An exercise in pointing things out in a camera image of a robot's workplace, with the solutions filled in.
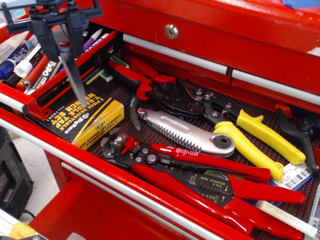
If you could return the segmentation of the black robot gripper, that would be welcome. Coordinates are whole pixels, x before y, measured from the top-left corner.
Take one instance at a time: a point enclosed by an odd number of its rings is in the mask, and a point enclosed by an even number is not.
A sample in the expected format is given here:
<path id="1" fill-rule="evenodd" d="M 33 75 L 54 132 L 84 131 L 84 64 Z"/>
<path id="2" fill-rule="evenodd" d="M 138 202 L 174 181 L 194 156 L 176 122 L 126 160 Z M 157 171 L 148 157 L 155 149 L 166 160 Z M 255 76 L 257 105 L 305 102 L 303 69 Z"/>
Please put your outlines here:
<path id="1" fill-rule="evenodd" d="M 29 17 L 13 20 L 10 11 L 22 8 L 29 8 Z M 59 61 L 59 52 L 52 26 L 66 25 L 73 58 L 77 59 L 84 51 L 83 26 L 86 20 L 103 15 L 97 0 L 86 8 L 78 8 L 74 0 L 2 0 L 0 10 L 10 34 L 29 31 L 36 36 L 44 54 L 53 62 Z"/>

